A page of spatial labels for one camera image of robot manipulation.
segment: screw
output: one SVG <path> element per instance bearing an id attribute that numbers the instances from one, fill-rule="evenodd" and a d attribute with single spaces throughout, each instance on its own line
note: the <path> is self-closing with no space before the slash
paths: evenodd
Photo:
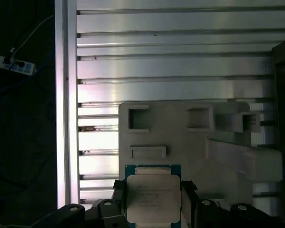
<path id="1" fill-rule="evenodd" d="M 72 207 L 72 208 L 70 208 L 70 211 L 76 211 L 76 210 L 78 210 L 78 207 Z"/>
<path id="2" fill-rule="evenodd" d="M 210 204 L 211 204 L 210 201 L 208 201 L 208 200 L 204 200 L 204 201 L 202 201 L 202 203 L 203 203 L 204 205 L 210 205 Z"/>
<path id="3" fill-rule="evenodd" d="M 245 206 L 243 206 L 243 205 L 239 205 L 239 206 L 237 207 L 237 209 L 239 209 L 239 210 L 247 210 L 247 207 L 245 207 Z"/>

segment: black cable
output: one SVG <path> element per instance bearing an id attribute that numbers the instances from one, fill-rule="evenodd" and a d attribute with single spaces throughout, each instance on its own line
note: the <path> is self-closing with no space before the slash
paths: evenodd
<path id="1" fill-rule="evenodd" d="M 10 68 L 9 68 L 9 71 L 11 71 L 12 70 L 12 68 L 13 68 L 13 66 L 15 66 L 15 65 L 18 65 L 19 67 L 24 67 L 24 65 L 25 65 L 25 63 L 24 62 L 14 62 L 11 66 L 10 66 Z"/>
<path id="2" fill-rule="evenodd" d="M 7 193 L 7 194 L 2 194 L 0 193 L 0 196 L 2 197 L 6 197 L 6 196 L 11 196 L 11 195 L 16 195 L 16 194 L 20 194 L 20 193 L 23 193 L 25 190 L 27 190 L 28 188 L 30 188 L 35 182 L 36 180 L 38 179 L 38 177 L 40 176 L 40 174 L 42 173 L 43 171 L 43 168 L 46 166 L 47 162 L 49 161 L 49 159 L 52 157 L 52 155 L 55 154 L 55 153 L 50 153 L 46 158 L 45 160 L 42 162 L 36 176 L 31 180 L 31 182 L 25 186 L 25 188 L 23 190 L 20 190 L 20 191 L 16 191 L 16 192 L 11 192 L 11 193 Z"/>

